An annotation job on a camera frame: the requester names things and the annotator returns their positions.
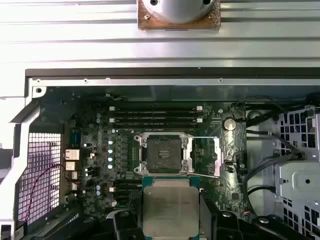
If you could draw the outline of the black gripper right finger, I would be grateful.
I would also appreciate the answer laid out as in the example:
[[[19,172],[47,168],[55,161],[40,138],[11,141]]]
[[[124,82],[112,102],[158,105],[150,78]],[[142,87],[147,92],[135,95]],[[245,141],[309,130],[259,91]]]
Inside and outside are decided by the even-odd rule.
[[[219,210],[209,193],[200,192],[200,226],[208,240],[318,240],[320,216],[309,214],[300,219],[289,210],[283,217],[274,214],[245,221],[227,210]]]

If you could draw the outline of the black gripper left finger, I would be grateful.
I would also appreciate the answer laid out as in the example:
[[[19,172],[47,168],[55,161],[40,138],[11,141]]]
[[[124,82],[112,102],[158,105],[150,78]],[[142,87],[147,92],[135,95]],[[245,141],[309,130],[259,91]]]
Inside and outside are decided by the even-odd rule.
[[[83,214],[79,208],[67,209],[30,226],[26,240],[143,240],[144,234],[134,215],[116,210],[100,220]]]

